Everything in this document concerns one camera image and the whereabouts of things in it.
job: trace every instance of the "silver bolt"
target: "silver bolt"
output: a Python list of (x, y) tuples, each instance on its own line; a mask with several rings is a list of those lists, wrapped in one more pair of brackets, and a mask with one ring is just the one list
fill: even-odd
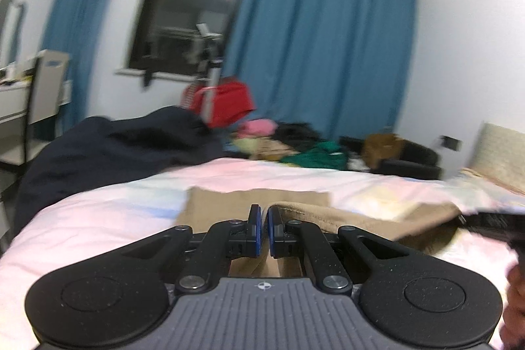
[(194, 274), (185, 276), (178, 282), (178, 284), (185, 289), (198, 289), (204, 286), (205, 283), (206, 282), (204, 282), (204, 279), (202, 277), (195, 276)]
[(348, 279), (343, 276), (326, 276), (323, 279), (323, 285), (330, 289), (342, 289), (348, 286)]

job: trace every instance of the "gray ribbed plate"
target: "gray ribbed plate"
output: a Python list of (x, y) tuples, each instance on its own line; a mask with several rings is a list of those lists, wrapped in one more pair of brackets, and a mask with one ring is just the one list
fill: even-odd
[[(354, 302), (310, 279), (222, 278), (181, 297), (149, 335), (119, 350), (408, 350), (377, 332)], [(489, 350), (488, 345), (474, 347)], [(41, 350), (52, 350), (42, 346)]]

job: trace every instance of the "beige headboard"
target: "beige headboard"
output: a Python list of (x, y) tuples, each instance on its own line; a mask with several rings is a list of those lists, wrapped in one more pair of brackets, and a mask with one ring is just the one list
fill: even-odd
[(469, 168), (524, 193), (525, 134), (485, 123)]

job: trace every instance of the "human hand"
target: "human hand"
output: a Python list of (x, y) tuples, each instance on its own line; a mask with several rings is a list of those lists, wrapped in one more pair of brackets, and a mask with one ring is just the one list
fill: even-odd
[(515, 265), (507, 275), (508, 305), (503, 311), (503, 322), (500, 337), (505, 349), (516, 348), (525, 340), (525, 277)]

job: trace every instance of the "chair seat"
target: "chair seat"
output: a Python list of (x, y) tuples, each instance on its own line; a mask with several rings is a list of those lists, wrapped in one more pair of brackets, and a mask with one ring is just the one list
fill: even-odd
[[(28, 144), (29, 153), (27, 154), (27, 160), (34, 159), (48, 144), (49, 141), (31, 140)], [(0, 139), (0, 162), (17, 166), (23, 165), (24, 148), (23, 140), (20, 136), (15, 135)]]

